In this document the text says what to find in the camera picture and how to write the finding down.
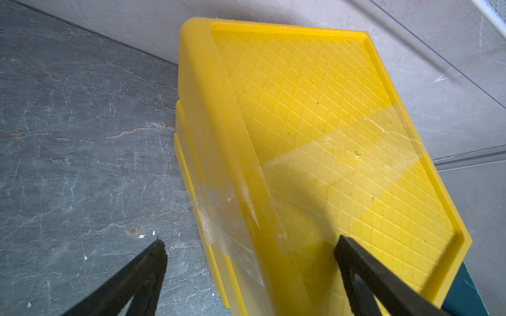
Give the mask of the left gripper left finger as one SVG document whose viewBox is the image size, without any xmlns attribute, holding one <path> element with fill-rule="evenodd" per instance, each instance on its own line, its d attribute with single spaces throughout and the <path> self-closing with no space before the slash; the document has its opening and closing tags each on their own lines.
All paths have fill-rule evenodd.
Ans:
<svg viewBox="0 0 506 316">
<path fill-rule="evenodd" d="M 165 244 L 157 239 L 65 315 L 154 315 L 167 270 Z"/>
</svg>

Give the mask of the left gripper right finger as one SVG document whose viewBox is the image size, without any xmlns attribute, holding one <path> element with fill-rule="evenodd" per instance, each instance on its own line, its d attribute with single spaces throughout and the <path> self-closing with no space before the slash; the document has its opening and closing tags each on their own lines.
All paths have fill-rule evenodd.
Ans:
<svg viewBox="0 0 506 316">
<path fill-rule="evenodd" d="M 341 235 L 333 251 L 354 315 L 446 315 L 351 237 Z"/>
</svg>

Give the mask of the teal top drawer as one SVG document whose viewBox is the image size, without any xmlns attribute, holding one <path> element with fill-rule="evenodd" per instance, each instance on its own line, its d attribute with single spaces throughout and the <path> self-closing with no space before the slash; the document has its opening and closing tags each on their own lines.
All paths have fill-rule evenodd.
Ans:
<svg viewBox="0 0 506 316">
<path fill-rule="evenodd" d="M 441 309 L 455 316 L 489 316 L 465 263 L 462 263 Z"/>
</svg>

